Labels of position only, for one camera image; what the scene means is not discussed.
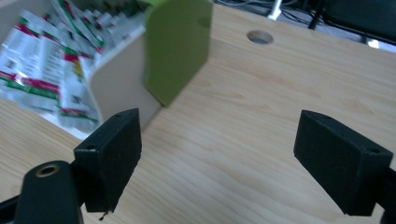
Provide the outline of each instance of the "wooden table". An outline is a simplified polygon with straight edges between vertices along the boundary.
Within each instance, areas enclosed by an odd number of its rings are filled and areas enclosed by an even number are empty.
[[[207,64],[143,131],[142,159],[104,223],[378,223],[379,206],[372,217],[344,216],[293,146],[309,109],[396,152],[396,55],[214,8]],[[254,44],[250,30],[275,41]],[[10,102],[0,106],[3,201],[34,166],[72,161],[78,140]],[[101,215],[84,214],[85,222]]]

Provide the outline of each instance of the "white packet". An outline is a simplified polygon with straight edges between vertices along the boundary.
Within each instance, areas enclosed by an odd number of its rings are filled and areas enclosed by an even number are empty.
[[[58,12],[60,19],[69,29],[81,36],[85,36],[91,44],[99,51],[102,50],[104,42],[99,33],[91,27],[83,18],[83,12],[79,10],[71,1],[51,0],[53,7]]]
[[[8,83],[10,88],[24,91],[24,95],[12,92],[7,97],[34,110],[53,111],[63,77],[62,56],[59,30],[46,22],[36,55],[30,57],[15,81]]]
[[[64,34],[64,43],[64,78],[58,92],[58,120],[64,127],[92,131],[98,125],[97,114],[83,101],[88,89],[78,59],[78,45],[69,34]]]
[[[0,96],[7,97],[7,84],[15,79],[18,73],[18,65],[8,55],[8,51],[0,53]]]
[[[144,20],[145,15],[139,12],[128,20],[119,23],[117,26],[109,27],[107,30],[112,36],[113,42],[120,43],[123,39],[128,37],[130,33],[133,33],[135,30],[141,28],[143,26]]]
[[[75,35],[78,45],[78,59],[81,65],[82,72],[86,80],[89,80],[94,68],[94,55],[96,50],[90,45],[90,43],[79,35]]]
[[[102,14],[102,16],[100,16],[96,20],[96,28],[98,30],[102,30],[102,29],[106,28],[110,24],[111,19],[112,19],[112,16],[109,13],[106,12],[106,13]]]
[[[42,18],[27,10],[21,12],[19,21],[2,44],[2,47],[8,50],[8,55],[17,63],[23,63],[33,53],[44,22]]]
[[[102,15],[102,13],[98,10],[94,10],[92,15],[93,15],[93,19],[96,21]]]

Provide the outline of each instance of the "green stripe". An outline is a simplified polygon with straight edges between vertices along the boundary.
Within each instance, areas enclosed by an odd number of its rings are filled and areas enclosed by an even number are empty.
[[[52,100],[56,100],[57,99],[57,94],[54,91],[47,91],[47,90],[42,90],[39,89],[37,87],[32,87],[32,86],[27,86],[27,85],[21,85],[17,82],[14,81],[9,81],[7,84],[7,87],[15,89],[15,90],[20,90],[20,91],[25,91],[29,94],[33,94],[33,95],[38,95],[38,96],[42,96],[42,97],[46,97]]]
[[[27,24],[27,20],[24,17],[20,17],[20,24],[26,25]]]

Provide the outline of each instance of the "snack packet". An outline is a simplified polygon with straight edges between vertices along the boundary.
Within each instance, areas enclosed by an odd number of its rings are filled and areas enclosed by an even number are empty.
[[[97,126],[97,115],[84,100],[87,82],[78,59],[78,45],[72,34],[64,34],[64,78],[59,88],[58,120],[64,127],[83,132]]]
[[[57,103],[57,92],[63,77],[62,45],[59,30],[45,22],[39,44],[14,81],[7,86],[7,97],[34,110],[53,111]]]

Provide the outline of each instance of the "red stripe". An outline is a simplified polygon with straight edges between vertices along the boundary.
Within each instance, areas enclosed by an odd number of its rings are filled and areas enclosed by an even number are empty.
[[[14,81],[16,74],[10,74],[3,71],[0,71],[0,77]]]
[[[78,60],[78,56],[76,54],[65,54],[64,59],[68,62],[73,62],[75,60]]]
[[[23,77],[21,79],[22,83],[25,85],[29,85],[32,87],[37,87],[46,91],[58,91],[58,86],[54,85],[52,83],[43,81],[43,80],[39,80],[39,79],[33,79],[33,78],[29,78],[29,77]]]

